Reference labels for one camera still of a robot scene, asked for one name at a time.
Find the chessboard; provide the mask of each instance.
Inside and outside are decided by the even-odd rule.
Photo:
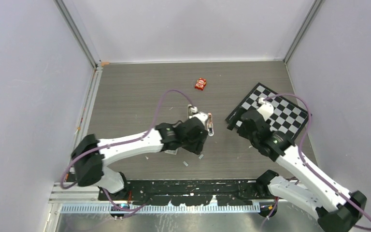
[[[275,94],[277,93],[272,89],[258,83],[228,115],[226,122],[229,123],[230,119],[240,107],[246,110],[258,109],[258,98],[266,98]],[[307,111],[284,97],[272,98],[269,99],[268,102],[275,108],[274,113],[267,120],[267,123],[271,126],[271,130],[281,131],[295,140],[308,122]],[[241,124],[242,122],[238,121],[235,127],[238,129]]]

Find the wall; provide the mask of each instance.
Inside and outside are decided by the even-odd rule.
[[[371,1],[326,0],[288,68],[311,105],[319,166],[365,193],[371,215]]]
[[[53,1],[0,1],[0,232],[42,231],[92,74]]]
[[[102,61],[282,60],[314,0],[68,0]]]

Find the wood grain surface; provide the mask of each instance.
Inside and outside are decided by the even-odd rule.
[[[194,89],[200,77],[207,80],[204,91]],[[123,172],[128,179],[257,178],[267,169],[291,177],[287,170],[250,147],[235,130],[226,128],[225,118],[258,82],[278,93],[293,93],[281,61],[106,65],[88,133],[97,138],[117,138],[146,131],[159,98],[174,88],[187,94],[200,111],[213,114],[214,136],[208,137],[204,145],[204,157],[198,159],[179,149],[177,155],[162,152],[123,159],[110,165],[113,170]],[[186,120],[187,104],[180,94],[168,94],[157,124]],[[315,162],[308,138],[303,150]]]

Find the robotic arm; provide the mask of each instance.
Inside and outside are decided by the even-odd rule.
[[[115,197],[125,196],[127,181],[122,173],[115,172],[107,166],[118,160],[165,150],[184,148],[199,155],[202,151],[208,131],[205,124],[209,116],[198,112],[196,107],[188,107],[188,119],[178,125],[161,123],[148,131],[114,139],[99,139],[87,135],[72,152],[71,158],[95,147],[105,147],[78,160],[74,164],[77,185],[81,187],[95,185],[107,189]]]
[[[238,110],[230,122],[233,124],[239,119],[243,123],[237,133],[248,139],[252,146],[260,154],[269,157],[272,161],[290,171],[308,189],[296,186],[288,182],[278,173],[268,170],[257,179],[257,183],[266,186],[270,194],[286,199],[305,210],[317,219],[321,228],[326,232],[347,232],[362,217],[352,205],[350,205],[338,192],[350,198],[356,205],[365,208],[366,197],[360,191],[350,192],[345,187],[336,183],[305,155],[308,163],[320,176],[334,185],[338,192],[334,192],[326,183],[320,180],[308,167],[305,166],[298,154],[298,147],[294,142],[280,131],[271,131],[270,125],[266,123],[273,114],[273,106],[259,99],[261,106],[257,110]]]

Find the cable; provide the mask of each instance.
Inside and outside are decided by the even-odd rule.
[[[295,182],[295,185],[297,185],[300,182],[300,180],[298,180],[296,177],[292,177],[292,178],[288,179],[288,181],[291,181],[291,180],[297,180]],[[280,197],[277,197],[276,198],[274,207],[272,208],[272,210],[270,211],[270,213],[267,215],[267,217],[264,218],[264,220],[262,221],[261,226],[259,227],[259,232],[262,231],[262,227],[264,226],[265,222],[270,219],[272,213],[274,212],[276,206],[278,205],[279,199],[280,199]]]
[[[306,134],[308,133],[308,130],[311,127],[311,121],[312,121],[311,120],[311,118],[312,118],[311,111],[310,111],[308,105],[306,104],[306,102],[302,98],[298,97],[295,94],[291,94],[291,93],[276,94],[276,95],[273,95],[273,96],[270,96],[270,97],[265,98],[264,101],[267,101],[267,100],[269,100],[271,98],[281,97],[281,96],[291,96],[291,97],[297,98],[298,100],[300,100],[305,105],[306,111],[308,112],[308,126],[306,127],[305,133],[303,134],[303,136],[302,136],[302,138],[300,140],[300,144],[298,146],[298,153],[299,153],[299,156],[300,156],[300,159],[301,159],[302,163],[316,177],[318,177],[322,182],[324,182],[326,185],[328,185],[333,191],[335,191],[335,193],[339,194],[343,199],[345,199],[351,206],[353,206],[355,209],[357,209],[363,216],[365,216],[371,222],[371,217],[363,209],[361,209],[358,205],[356,205],[353,201],[351,201],[348,197],[346,197],[343,193],[341,193],[337,188],[335,188],[335,186],[333,186],[331,183],[329,183],[324,177],[322,177],[318,172],[316,172],[306,162],[306,160],[304,158],[304,155],[302,154],[302,146],[303,146],[303,142],[305,141]],[[367,228],[367,227],[363,227],[363,226],[355,225],[354,227],[359,228],[359,229],[362,229],[362,230],[371,231],[371,228]]]
[[[157,116],[158,116],[158,113],[160,111],[160,108],[161,108],[161,105],[163,103],[163,100],[164,98],[166,97],[166,95],[170,92],[177,92],[177,93],[180,93],[182,94],[185,98],[187,98],[188,102],[193,105],[193,102],[191,101],[191,99],[186,95],[184,94],[183,92],[179,91],[179,90],[176,90],[176,89],[170,89],[170,90],[167,90],[166,92],[164,92],[164,94],[161,96],[160,100],[158,101],[158,104],[157,104],[157,108],[156,108],[156,111],[154,113],[154,117],[153,117],[153,122],[151,123],[150,125],[150,128],[146,131],[146,133],[144,133],[142,136],[140,136],[139,138],[137,139],[132,139],[132,140],[127,140],[127,141],[123,141],[123,142],[118,142],[118,143],[113,143],[113,144],[107,144],[107,145],[103,145],[103,146],[99,146],[99,147],[95,147],[93,149],[90,149],[86,152],[83,152],[82,154],[80,154],[79,156],[77,156],[76,158],[72,159],[69,163],[69,165],[66,167],[65,171],[62,173],[62,176],[60,177],[60,187],[62,189],[70,189],[71,187],[73,187],[74,185],[77,184],[77,182],[73,182],[72,184],[68,185],[68,186],[65,186],[64,185],[64,182],[66,181],[66,175],[68,174],[68,172],[70,171],[70,168],[78,161],[80,160],[81,158],[83,158],[84,156],[87,156],[88,154],[92,153],[92,152],[95,152],[95,151],[98,151],[98,150],[101,150],[101,149],[104,149],[104,148],[108,148],[108,147],[112,147],[112,146],[118,146],[118,145],[123,145],[123,144],[129,144],[129,143],[133,143],[133,142],[136,142],[136,141],[139,141],[139,140],[142,140],[143,138],[145,138],[150,132],[151,130],[154,128],[154,126],[156,125],[156,120],[157,120]],[[109,192],[103,188],[103,191],[106,195],[106,197],[109,199],[110,203],[112,203],[112,205],[118,209],[118,210],[121,210],[121,211],[127,211],[127,212],[137,212],[139,211],[142,207],[144,207],[144,205],[136,208],[136,209],[125,209],[125,208],[122,208],[122,207],[119,207],[117,206],[112,198],[110,197],[110,194]]]

